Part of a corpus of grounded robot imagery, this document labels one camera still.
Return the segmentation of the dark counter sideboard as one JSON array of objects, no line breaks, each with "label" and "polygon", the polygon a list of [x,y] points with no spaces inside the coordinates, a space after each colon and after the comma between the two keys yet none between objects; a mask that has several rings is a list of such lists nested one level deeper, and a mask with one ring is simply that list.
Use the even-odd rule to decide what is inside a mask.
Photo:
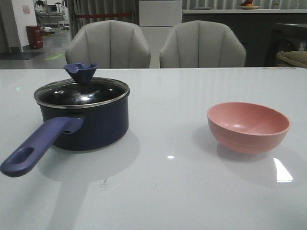
[{"label": "dark counter sideboard", "polygon": [[246,67],[264,67],[272,28],[277,23],[307,23],[303,10],[184,10],[183,22],[211,21],[228,25],[246,49]]}]

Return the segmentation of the red barrier belt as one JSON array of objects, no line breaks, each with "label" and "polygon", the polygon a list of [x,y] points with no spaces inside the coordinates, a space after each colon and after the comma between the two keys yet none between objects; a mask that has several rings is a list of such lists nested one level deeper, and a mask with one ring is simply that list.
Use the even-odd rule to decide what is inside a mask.
[{"label": "red barrier belt", "polygon": [[90,15],[75,15],[75,18],[116,18],[116,17],[132,17],[133,12],[129,13],[112,13],[112,14],[90,14]]}]

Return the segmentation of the beige sofa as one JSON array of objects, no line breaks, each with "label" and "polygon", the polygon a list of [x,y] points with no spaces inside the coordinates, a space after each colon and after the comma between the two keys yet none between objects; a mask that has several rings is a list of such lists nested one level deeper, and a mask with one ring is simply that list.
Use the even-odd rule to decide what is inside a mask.
[{"label": "beige sofa", "polygon": [[278,52],[279,66],[307,68],[307,51]]}]

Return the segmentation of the left grey upholstered chair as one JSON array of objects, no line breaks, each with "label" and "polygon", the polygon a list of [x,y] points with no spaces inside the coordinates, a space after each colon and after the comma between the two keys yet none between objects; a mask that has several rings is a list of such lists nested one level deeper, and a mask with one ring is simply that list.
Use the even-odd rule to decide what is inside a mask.
[{"label": "left grey upholstered chair", "polygon": [[83,26],[65,53],[71,63],[97,64],[100,69],[147,69],[151,53],[141,28],[107,20]]}]

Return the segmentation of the glass lid with blue knob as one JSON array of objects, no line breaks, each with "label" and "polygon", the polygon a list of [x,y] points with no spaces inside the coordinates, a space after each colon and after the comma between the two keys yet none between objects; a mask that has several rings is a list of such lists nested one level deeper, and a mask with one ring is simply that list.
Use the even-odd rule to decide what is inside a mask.
[{"label": "glass lid with blue knob", "polygon": [[34,92],[41,106],[57,109],[91,108],[129,95],[129,86],[119,80],[95,77],[97,64],[71,63],[63,67],[70,78],[49,83]]}]

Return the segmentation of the dark blue saucepan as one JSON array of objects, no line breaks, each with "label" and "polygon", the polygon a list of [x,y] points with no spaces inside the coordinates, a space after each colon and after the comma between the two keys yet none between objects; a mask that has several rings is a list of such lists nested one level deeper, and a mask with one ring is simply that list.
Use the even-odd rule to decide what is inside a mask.
[{"label": "dark blue saucepan", "polygon": [[30,172],[51,145],[63,150],[99,149],[121,139],[129,127],[128,97],[92,108],[41,107],[44,123],[0,166],[9,177]]}]

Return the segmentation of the white cabinet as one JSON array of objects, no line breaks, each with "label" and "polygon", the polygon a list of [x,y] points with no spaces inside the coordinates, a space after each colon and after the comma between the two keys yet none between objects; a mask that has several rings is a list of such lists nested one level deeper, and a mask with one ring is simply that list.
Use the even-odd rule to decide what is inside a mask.
[{"label": "white cabinet", "polygon": [[172,26],[182,22],[181,0],[139,1],[139,26],[148,43],[150,68],[160,67],[159,54]]}]

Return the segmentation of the pink bowl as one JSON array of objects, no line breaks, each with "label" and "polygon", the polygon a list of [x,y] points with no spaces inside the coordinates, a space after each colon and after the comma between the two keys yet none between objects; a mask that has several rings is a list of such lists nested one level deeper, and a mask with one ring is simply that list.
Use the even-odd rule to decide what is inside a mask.
[{"label": "pink bowl", "polygon": [[220,103],[207,111],[208,125],[218,143],[230,150],[259,154],[276,148],[291,122],[269,107],[244,102]]}]

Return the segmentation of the grey upholstered chair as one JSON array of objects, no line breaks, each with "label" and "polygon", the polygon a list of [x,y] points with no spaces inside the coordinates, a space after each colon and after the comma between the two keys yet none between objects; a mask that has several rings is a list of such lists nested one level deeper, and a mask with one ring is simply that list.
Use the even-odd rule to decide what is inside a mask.
[{"label": "grey upholstered chair", "polygon": [[196,20],[172,27],[159,60],[161,68],[236,68],[246,50],[227,25]]},{"label": "grey upholstered chair", "polygon": [[65,53],[71,63],[97,64],[100,69],[147,69],[151,53],[141,28],[107,20],[83,26]]}]

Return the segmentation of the fruit plate on counter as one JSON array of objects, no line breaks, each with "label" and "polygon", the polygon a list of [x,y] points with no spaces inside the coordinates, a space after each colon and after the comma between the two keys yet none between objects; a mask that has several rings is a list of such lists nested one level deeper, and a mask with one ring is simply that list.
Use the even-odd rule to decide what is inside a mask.
[{"label": "fruit plate on counter", "polygon": [[244,0],[242,3],[240,3],[239,8],[243,10],[254,10],[258,9],[259,6],[256,6],[253,4],[254,0]]}]

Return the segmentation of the dark floor mat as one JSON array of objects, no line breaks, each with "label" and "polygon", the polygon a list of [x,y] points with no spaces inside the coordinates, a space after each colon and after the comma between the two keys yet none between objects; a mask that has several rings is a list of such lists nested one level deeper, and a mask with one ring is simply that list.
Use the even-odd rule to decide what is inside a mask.
[{"label": "dark floor mat", "polygon": [[30,60],[44,52],[23,52],[23,53],[4,53],[0,55],[1,60]]}]

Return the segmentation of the red trash bin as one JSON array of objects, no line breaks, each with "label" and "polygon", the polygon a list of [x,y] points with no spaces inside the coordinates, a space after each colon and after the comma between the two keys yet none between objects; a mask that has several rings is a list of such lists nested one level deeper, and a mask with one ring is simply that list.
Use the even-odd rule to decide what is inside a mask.
[{"label": "red trash bin", "polygon": [[27,38],[31,49],[40,49],[43,47],[40,27],[37,25],[26,26]]}]

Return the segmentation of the dark side table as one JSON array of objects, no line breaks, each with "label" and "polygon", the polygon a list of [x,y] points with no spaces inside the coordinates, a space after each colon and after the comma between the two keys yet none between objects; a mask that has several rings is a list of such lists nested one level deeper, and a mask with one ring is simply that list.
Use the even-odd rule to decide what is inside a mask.
[{"label": "dark side table", "polygon": [[277,23],[271,30],[268,49],[264,58],[265,67],[283,64],[277,53],[307,50],[306,23]]}]

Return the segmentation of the grey curtain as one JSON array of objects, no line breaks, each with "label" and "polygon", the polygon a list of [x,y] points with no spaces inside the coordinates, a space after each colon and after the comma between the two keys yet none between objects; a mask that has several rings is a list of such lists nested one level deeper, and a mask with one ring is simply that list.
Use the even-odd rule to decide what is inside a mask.
[{"label": "grey curtain", "polygon": [[[67,0],[71,38],[86,24],[117,20],[139,24],[139,1],[138,0]],[[112,14],[133,12],[132,17],[116,18],[75,18],[75,15]]]}]

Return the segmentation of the right grey upholstered chair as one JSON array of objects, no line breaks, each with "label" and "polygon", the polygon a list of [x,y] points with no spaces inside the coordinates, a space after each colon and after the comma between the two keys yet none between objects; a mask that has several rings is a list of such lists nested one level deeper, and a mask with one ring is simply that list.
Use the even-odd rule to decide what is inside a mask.
[{"label": "right grey upholstered chair", "polygon": [[236,68],[246,50],[227,25],[196,20],[172,27],[159,60],[161,68]]}]

